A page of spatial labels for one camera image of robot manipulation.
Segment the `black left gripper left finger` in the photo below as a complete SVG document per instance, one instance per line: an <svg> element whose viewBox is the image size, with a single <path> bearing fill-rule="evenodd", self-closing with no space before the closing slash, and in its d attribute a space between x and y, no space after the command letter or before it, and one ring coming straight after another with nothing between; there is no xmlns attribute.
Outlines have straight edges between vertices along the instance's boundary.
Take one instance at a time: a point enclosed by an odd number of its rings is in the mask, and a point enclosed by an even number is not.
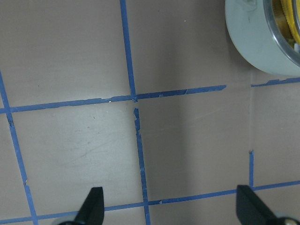
<svg viewBox="0 0 300 225"><path fill-rule="evenodd" d="M91 188L81 208L72 220L55 225L102 225L105 217L104 192L102 187Z"/></svg>

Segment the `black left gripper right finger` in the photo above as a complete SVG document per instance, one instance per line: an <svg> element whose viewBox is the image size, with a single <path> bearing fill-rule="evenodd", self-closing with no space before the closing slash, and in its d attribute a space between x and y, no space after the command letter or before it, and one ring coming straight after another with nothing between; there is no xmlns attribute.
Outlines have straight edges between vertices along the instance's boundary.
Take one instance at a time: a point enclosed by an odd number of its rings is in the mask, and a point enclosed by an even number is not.
<svg viewBox="0 0 300 225"><path fill-rule="evenodd" d="M276 216L248 185L236 188L236 216L242 225L298 225L299 220Z"/></svg>

